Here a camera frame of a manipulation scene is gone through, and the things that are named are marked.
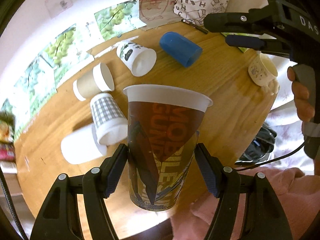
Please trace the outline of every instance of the human hand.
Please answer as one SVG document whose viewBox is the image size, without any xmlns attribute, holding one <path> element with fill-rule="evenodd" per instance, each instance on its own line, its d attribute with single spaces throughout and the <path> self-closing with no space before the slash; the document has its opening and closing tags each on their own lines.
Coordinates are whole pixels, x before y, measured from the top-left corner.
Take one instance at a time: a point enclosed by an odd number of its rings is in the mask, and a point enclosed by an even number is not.
<svg viewBox="0 0 320 240">
<path fill-rule="evenodd" d="M 287 75 L 289 80 L 292 81 L 291 89 L 294 94 L 298 117 L 302 121 L 309 122 L 315 116 L 315 109 L 308 102 L 309 91 L 300 82 L 295 81 L 296 77 L 292 67 L 288 68 Z"/>
</svg>

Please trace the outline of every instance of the black bag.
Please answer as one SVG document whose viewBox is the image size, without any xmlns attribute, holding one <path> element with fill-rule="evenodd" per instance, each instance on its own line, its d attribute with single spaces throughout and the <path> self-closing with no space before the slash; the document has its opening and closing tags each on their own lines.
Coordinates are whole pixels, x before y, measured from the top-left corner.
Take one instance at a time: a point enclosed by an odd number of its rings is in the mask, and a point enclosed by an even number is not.
<svg viewBox="0 0 320 240">
<path fill-rule="evenodd" d="M 273 151 L 277 133 L 268 125 L 263 124 L 254 140 L 235 162 L 239 166 L 251 166 L 268 160 Z"/>
</svg>

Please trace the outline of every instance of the blue cup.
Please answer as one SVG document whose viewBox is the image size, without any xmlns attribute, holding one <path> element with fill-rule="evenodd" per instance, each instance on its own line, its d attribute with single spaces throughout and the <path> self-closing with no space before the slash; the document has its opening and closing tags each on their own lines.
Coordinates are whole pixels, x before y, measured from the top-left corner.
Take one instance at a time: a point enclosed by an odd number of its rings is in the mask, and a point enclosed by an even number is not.
<svg viewBox="0 0 320 240">
<path fill-rule="evenodd" d="M 184 67 L 190 67 L 202 53 L 201 47 L 175 32 L 165 33 L 159 44 L 166 53 Z"/>
</svg>

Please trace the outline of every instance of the white cup with plant print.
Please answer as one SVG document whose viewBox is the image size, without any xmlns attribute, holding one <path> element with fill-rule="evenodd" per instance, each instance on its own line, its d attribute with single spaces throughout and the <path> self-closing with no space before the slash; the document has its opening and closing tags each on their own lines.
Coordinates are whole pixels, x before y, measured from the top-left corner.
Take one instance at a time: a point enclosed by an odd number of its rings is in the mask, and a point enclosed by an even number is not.
<svg viewBox="0 0 320 240">
<path fill-rule="evenodd" d="M 249 65 L 248 72 L 253 82 L 262 87 L 264 92 L 270 95 L 278 93 L 278 71 L 268 55 L 260 53 Z"/>
<path fill-rule="evenodd" d="M 132 75 L 141 77 L 155 65 L 157 54 L 153 49 L 145 48 L 131 41 L 121 41 L 117 55 L 130 69 Z"/>
</svg>

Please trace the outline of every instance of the pink fabric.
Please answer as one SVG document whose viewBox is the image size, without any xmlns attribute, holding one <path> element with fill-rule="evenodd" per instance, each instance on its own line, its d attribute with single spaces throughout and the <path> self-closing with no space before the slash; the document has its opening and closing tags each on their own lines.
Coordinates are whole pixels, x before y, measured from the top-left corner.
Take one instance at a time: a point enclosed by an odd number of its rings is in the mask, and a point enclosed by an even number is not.
<svg viewBox="0 0 320 240">
<path fill-rule="evenodd" d="M 253 176 L 263 172 L 287 215 L 293 239 L 298 240 L 320 210 L 320 176 L 305 176 L 298 168 L 278 170 L 256 168 L 241 174 Z M 202 240 L 212 221 L 218 199 L 210 193 L 202 195 L 189 210 L 171 218 L 173 240 Z M 244 215 L 245 195 L 240 196 L 239 208 L 231 240 L 239 239 Z"/>
</svg>

